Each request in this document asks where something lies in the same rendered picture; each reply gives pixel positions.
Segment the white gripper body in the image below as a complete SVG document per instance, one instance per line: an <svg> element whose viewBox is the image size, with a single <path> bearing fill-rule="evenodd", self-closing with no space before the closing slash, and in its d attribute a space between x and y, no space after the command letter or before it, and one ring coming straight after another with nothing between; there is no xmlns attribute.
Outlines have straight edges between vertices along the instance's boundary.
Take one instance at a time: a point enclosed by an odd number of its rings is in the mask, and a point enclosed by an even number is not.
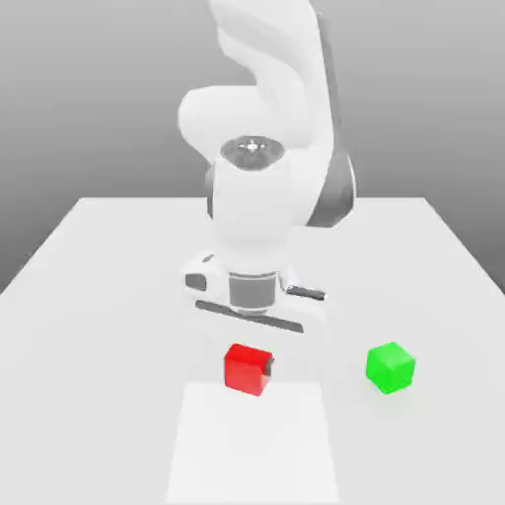
<svg viewBox="0 0 505 505"><path fill-rule="evenodd" d="M264 313L198 299L191 303L191 323L193 334L219 348L232 343L263 349L328 346L325 303L296 296L283 295Z"/></svg>

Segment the small red cube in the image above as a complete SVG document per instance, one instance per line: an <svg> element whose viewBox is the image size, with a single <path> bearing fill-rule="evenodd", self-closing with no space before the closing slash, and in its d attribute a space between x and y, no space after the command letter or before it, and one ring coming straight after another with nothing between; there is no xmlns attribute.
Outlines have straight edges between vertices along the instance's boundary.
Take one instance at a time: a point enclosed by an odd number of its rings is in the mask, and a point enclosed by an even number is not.
<svg viewBox="0 0 505 505"><path fill-rule="evenodd" d="M239 343L232 344L224 356L225 386L259 397L268 383L262 379L262 372L270 356L273 356L271 352Z"/></svg>

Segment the small green cube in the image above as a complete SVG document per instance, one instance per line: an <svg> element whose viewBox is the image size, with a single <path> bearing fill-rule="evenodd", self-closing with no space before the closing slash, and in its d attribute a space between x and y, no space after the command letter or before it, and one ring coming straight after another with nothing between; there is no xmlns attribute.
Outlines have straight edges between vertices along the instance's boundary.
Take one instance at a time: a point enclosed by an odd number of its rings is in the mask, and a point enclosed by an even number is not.
<svg viewBox="0 0 505 505"><path fill-rule="evenodd" d="M365 374L381 393L389 395L411 385L415 363L412 355L389 342L368 351Z"/></svg>

